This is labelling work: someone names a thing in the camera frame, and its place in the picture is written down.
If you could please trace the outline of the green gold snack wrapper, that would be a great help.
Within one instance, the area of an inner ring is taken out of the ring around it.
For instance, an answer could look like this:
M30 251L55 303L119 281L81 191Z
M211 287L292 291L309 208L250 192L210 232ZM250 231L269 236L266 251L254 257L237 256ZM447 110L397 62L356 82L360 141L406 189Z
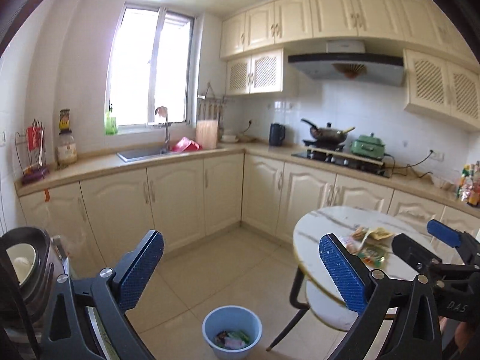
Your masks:
M381 269L387 258L387 252L382 247L365 244L357 253L357 257L372 269Z

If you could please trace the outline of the red white checkered wrapper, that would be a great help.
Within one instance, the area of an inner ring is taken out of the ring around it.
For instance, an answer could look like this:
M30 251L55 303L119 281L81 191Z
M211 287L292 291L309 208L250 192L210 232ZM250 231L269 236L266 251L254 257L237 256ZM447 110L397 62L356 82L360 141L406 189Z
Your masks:
M363 247L362 241L355 240L351 236L341 236L339 240L350 254L357 255Z

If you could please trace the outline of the gold soup packet wrapper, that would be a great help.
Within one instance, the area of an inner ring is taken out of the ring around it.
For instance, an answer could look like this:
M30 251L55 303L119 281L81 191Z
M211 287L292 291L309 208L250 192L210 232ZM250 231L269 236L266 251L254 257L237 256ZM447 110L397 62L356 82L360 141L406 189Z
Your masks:
M366 227L359 227L354 230L352 233L351 238L355 241L366 241L368 238L373 239L375 242L379 242L382 240L389 239L393 237L395 234L390 232L382 227L377 228L366 228Z

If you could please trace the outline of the lower cream base cabinets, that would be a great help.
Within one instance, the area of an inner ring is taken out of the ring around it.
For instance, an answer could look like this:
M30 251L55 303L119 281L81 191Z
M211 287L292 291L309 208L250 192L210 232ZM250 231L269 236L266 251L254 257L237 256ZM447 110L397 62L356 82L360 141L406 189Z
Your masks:
M350 206L476 234L479 214L426 185L377 184L304 161L250 150L126 164L91 159L18 189L26 222L58 236L81 275L113 265L148 230L178 250L236 224L290 242L294 226L323 207Z

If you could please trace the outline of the black rice cooker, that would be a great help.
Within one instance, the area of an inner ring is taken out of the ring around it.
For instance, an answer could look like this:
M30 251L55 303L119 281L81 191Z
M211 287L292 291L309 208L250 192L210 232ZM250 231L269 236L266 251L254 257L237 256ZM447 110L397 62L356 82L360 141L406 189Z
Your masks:
M49 234L34 227L15 228L1 237L19 284L28 316L40 328L55 287L64 273L64 264Z

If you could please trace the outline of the black gas stove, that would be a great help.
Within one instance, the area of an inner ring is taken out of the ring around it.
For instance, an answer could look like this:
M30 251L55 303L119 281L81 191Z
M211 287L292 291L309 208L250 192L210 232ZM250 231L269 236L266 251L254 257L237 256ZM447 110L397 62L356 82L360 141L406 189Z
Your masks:
M337 151L344 151L344 144L340 145L331 145L327 147L318 147L314 141L304 141L305 147L316 147L316 148L324 148L327 150L337 150ZM353 159L348 158L338 158L332 157L330 154L323 154L318 152L311 152L309 150L303 150L302 152L293 153L293 157L296 158L304 158L314 161L320 161L326 164L334 164L336 166L341 167L348 167L350 169L358 170L359 172L366 172L370 174L374 174L377 176L382 176L386 178L391 178L393 176L393 171L386 166L384 163L382 166L374 165L371 163L365 163L362 161L356 161Z

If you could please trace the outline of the green electric cooker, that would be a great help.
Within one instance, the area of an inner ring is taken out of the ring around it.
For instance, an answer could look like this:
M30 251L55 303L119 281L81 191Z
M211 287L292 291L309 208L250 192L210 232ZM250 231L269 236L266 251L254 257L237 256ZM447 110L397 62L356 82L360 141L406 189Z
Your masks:
M385 156L385 144L380 138L374 136L373 133L360 135L352 141L351 153L356 156L380 161Z

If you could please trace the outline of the wooden board under cookers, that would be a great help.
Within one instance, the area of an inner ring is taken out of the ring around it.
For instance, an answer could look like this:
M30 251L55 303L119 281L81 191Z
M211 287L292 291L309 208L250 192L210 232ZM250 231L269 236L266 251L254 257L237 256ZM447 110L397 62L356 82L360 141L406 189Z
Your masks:
M327 150L327 149L324 149L324 148L316 148L316 147L310 147L310 146L305 147L305 150L309 150L311 152L323 153L323 154L326 154L326 155L331 155L332 157L353 159L353 160L356 160L356 161L362 161L362 162L365 162L365 163L370 163L370 164L374 164L374 165L378 165L378 166L382 166L384 164L383 160L376 160L376 159L372 159L372 158L357 156L357 155L350 154L350 153L344 152L344 151Z

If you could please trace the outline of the large cooking oil bottle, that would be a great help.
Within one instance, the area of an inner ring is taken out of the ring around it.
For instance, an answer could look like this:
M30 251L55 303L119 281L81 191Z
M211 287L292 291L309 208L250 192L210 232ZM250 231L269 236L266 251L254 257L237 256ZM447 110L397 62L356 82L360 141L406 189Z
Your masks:
M58 143L56 155L59 166L68 166L77 161L77 145L72 135L70 125L70 110L62 109L59 112Z

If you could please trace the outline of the green bottle on windowsill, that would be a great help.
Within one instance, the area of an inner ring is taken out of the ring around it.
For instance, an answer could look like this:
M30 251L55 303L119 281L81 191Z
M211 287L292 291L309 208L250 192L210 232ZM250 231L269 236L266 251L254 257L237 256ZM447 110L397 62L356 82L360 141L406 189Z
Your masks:
M116 135L117 132L116 117L113 113L113 108L110 106L106 112L105 133L106 135Z

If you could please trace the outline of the stacked white bowls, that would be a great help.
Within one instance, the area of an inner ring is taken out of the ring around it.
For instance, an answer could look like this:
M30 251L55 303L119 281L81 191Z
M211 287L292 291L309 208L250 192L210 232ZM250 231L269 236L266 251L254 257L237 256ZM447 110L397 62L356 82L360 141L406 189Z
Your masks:
M224 132L221 135L220 141L222 143L233 144L239 141L239 136L237 133L235 133L232 130L224 130Z

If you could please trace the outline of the chrome sink faucet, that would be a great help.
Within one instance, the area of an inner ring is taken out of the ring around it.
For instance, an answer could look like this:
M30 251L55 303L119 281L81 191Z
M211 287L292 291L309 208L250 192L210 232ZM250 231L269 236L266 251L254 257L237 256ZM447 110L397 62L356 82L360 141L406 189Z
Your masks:
M168 152L170 150L170 140L171 140L171 134L170 134L171 123L168 120L168 108L166 106L158 106L154 110L154 116L159 116L160 118L163 118L163 122L159 123L158 126L164 129L163 150Z

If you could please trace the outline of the hanging utensil rack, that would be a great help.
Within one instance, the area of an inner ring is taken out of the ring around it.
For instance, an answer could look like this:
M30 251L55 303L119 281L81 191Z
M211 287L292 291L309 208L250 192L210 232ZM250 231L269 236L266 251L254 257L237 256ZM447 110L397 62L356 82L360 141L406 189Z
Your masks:
M216 96L212 84L208 82L204 94L197 96L197 120L216 120L220 123L224 120L227 105L233 102L232 97Z

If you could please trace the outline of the black range hood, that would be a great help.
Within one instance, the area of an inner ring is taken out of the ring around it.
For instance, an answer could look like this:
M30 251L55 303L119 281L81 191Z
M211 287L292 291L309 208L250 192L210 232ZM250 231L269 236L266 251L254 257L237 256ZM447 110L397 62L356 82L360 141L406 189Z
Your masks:
M362 41L326 41L325 52L289 55L288 63L312 80L345 80L400 87L404 60L370 53Z

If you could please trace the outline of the wall power socket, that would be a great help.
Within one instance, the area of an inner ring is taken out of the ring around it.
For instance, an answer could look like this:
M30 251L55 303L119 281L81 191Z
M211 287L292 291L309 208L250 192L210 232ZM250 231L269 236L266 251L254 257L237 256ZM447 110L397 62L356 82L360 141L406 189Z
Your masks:
M432 159L434 161L443 162L444 161L444 156L445 156L444 152L441 152L441 151L438 151L438 150L430 150L429 159Z

